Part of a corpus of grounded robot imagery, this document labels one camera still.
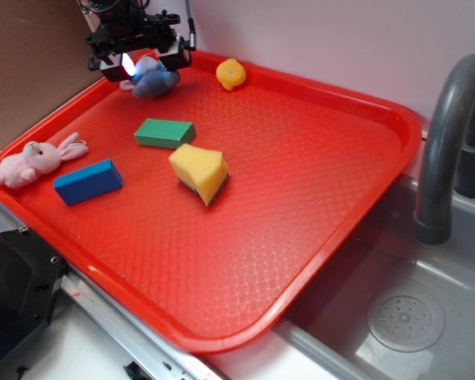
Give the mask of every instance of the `faucet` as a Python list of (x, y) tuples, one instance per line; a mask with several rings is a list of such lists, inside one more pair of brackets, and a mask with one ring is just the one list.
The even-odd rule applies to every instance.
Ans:
[(416, 194), (419, 241), (450, 238), (454, 190), (475, 198), (475, 54), (450, 72), (431, 120)]

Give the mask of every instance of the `gray sink basin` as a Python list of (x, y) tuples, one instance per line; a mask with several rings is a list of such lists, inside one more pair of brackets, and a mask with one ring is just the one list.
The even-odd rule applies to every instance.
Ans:
[(286, 313), (357, 378), (475, 379), (475, 201), (453, 235), (414, 238), (416, 184), (401, 177)]

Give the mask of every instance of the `red tray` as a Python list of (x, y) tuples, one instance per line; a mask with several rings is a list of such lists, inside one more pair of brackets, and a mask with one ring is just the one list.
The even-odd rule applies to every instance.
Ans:
[[(13, 142), (0, 158), (72, 131), (89, 153), (0, 201), (166, 339), (221, 352), (275, 322), (416, 152), (420, 125), (400, 105), (251, 64), (228, 92), (224, 58), (193, 58), (164, 97), (102, 80)], [(224, 153), (211, 207), (176, 179), (172, 150), (137, 144), (148, 118), (192, 122), (193, 145)], [(107, 158), (123, 188), (66, 206), (54, 178)]]

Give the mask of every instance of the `stuffed toy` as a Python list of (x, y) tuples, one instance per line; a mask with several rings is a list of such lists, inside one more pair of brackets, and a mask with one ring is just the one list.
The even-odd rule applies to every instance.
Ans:
[(132, 91), (135, 97), (160, 97), (168, 93), (180, 80), (181, 75), (177, 71), (167, 71), (156, 59), (142, 57), (135, 64), (134, 77), (122, 81), (120, 88)]
[(73, 133), (58, 148), (48, 142), (28, 142), (21, 153), (0, 162), (0, 185), (22, 188), (56, 170), (63, 161), (82, 156), (88, 147), (86, 142), (78, 141), (78, 137), (77, 132)]

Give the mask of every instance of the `green block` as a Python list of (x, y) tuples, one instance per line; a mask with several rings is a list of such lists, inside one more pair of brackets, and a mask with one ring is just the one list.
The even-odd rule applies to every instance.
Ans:
[(141, 145), (177, 149), (193, 140), (196, 129), (192, 123), (146, 119), (134, 136)]

